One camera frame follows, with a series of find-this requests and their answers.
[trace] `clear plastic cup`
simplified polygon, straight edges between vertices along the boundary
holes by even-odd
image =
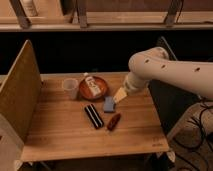
[[[62,81],[62,89],[67,92],[71,100],[77,99],[79,82],[75,78],[67,78]]]

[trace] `orange bowl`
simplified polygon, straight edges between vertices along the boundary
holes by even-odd
[[[100,87],[101,89],[101,93],[98,96],[93,96],[89,87],[86,84],[85,79],[82,80],[79,84],[79,92],[81,94],[81,96],[87,100],[96,100],[99,98],[102,98],[106,95],[107,91],[108,91],[108,85],[106,83],[106,81],[100,77],[96,77],[93,76],[93,78],[95,79],[96,84]]]

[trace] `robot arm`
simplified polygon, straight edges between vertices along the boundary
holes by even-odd
[[[150,80],[160,80],[213,100],[213,63],[170,61],[161,47],[134,54],[124,90],[131,94],[142,90]]]

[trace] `wall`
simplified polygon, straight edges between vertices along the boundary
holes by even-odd
[[[41,73],[125,71],[132,54],[164,36],[180,60],[213,57],[212,30],[1,32],[0,74],[9,70],[26,39],[34,45]]]

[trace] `blue sponge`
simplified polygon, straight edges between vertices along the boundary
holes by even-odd
[[[105,97],[104,102],[104,113],[113,113],[115,112],[115,102],[113,100],[113,97],[107,96]]]

